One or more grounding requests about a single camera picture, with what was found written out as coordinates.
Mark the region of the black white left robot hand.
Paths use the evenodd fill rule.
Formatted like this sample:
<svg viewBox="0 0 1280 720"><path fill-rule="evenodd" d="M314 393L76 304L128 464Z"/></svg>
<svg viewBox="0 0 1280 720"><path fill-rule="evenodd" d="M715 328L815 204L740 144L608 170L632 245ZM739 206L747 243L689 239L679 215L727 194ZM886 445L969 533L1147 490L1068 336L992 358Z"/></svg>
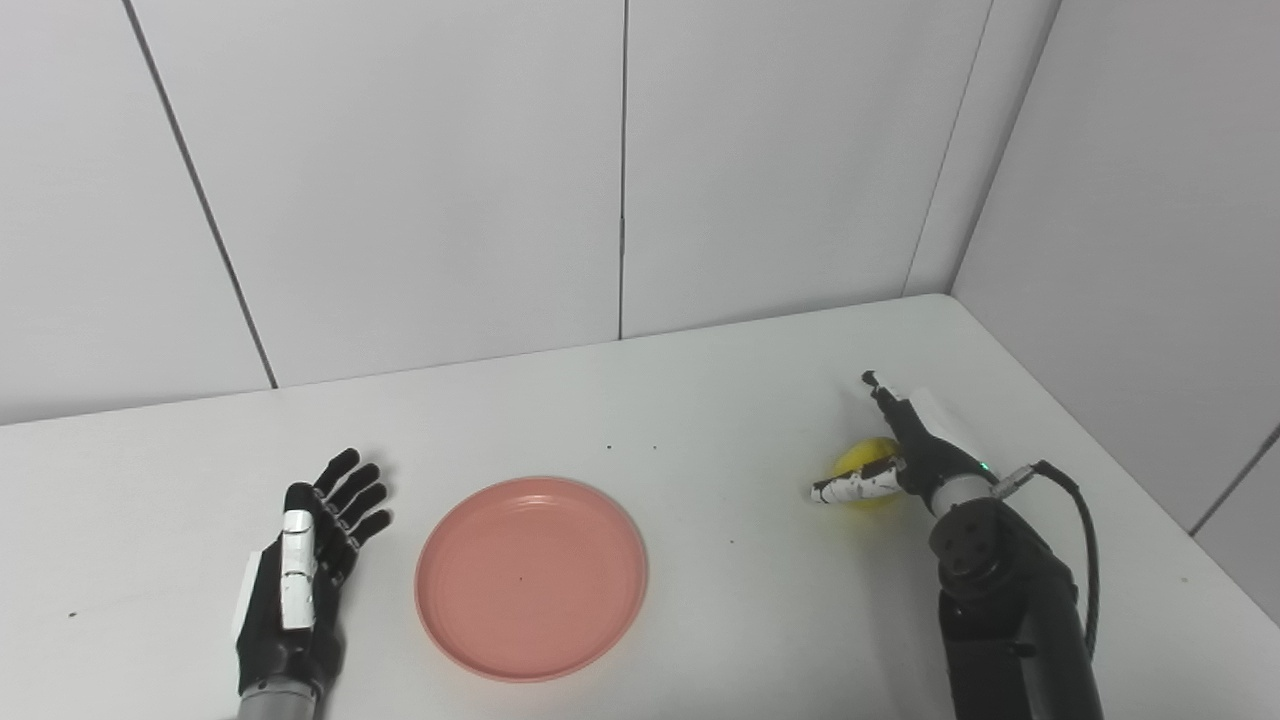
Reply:
<svg viewBox="0 0 1280 720"><path fill-rule="evenodd" d="M393 520L389 488L356 448L284 496L279 532L250 564L236 633L238 692L287 682L311 700L333 688L346 656L340 593L364 546Z"/></svg>

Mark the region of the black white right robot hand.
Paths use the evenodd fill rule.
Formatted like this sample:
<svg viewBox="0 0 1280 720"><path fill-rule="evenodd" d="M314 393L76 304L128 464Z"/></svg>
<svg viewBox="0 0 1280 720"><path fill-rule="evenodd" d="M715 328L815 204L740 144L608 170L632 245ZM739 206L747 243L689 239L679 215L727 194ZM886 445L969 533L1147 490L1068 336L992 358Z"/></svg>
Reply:
<svg viewBox="0 0 1280 720"><path fill-rule="evenodd" d="M997 473L959 415L928 388L899 395L873 370L861 374L890 428L891 448L814 483L814 503L865 503L896 495L920 498L931 514L995 495Z"/></svg>

